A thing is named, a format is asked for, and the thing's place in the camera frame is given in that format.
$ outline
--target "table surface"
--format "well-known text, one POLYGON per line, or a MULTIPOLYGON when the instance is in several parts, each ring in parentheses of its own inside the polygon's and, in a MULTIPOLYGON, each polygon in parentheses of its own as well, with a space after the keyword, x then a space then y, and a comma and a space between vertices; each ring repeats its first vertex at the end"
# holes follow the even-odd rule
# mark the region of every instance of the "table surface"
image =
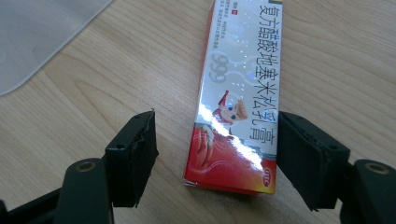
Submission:
MULTIPOLYGON (((116 0, 27 83, 0 97, 0 198, 8 209, 102 157, 130 117, 154 108, 160 156, 138 208, 116 223, 338 223, 310 212, 278 169, 275 196, 183 185, 211 0, 116 0)), ((283 3, 280 109, 396 167, 396 1, 283 3)))

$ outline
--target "wood grain surface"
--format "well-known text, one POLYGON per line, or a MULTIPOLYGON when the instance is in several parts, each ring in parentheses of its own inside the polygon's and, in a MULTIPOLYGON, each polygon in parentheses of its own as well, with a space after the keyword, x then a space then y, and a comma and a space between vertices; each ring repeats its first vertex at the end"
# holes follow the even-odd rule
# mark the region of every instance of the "wood grain surface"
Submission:
MULTIPOLYGON (((183 185, 211 0, 115 0, 42 69, 0 97, 0 198, 8 209, 102 157, 130 117, 154 108, 158 157, 116 223, 339 223, 310 212, 278 169, 275 196, 183 185)), ((396 1, 283 3, 280 109, 351 149, 350 162, 396 167, 396 1)))

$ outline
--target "black plastic part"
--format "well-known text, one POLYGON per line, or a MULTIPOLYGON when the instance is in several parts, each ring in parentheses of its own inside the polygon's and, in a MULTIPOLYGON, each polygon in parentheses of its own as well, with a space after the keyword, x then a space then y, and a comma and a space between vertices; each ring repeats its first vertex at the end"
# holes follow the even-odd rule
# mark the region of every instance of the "black plastic part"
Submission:
POLYGON ((104 156, 115 207, 139 204, 158 155, 154 111, 131 118, 106 147, 104 156))
POLYGON ((53 192, 9 211, 6 215, 0 217, 0 223, 52 223, 59 192, 60 190, 56 189, 53 192))
POLYGON ((279 113, 277 164, 309 209, 334 208, 350 150, 308 120, 279 113))
POLYGON ((396 171, 378 162, 354 164, 353 188, 366 223, 396 222, 396 171))
POLYGON ((101 159, 78 161, 67 168, 53 223, 114 223, 101 159))

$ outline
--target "cardboard box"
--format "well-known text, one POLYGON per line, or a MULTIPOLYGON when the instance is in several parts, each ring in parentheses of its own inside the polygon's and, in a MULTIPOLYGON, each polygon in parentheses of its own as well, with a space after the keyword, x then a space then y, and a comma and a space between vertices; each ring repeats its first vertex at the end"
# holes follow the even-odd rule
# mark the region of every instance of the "cardboard box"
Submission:
POLYGON ((275 193, 281 27, 281 1, 214 2, 187 185, 275 193))

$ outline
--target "screw hole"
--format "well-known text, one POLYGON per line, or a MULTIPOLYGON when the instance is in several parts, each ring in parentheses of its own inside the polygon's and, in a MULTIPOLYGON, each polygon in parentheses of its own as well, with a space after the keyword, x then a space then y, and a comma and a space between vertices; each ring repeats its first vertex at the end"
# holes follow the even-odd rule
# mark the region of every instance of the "screw hole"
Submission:
POLYGON ((117 145, 117 149, 125 149, 125 145, 122 145, 122 144, 117 145))
POLYGON ((91 169, 93 169, 96 166, 96 164, 92 161, 87 161, 87 162, 83 162, 82 164, 79 164, 76 167, 76 170, 79 172, 87 172, 90 171, 91 169))

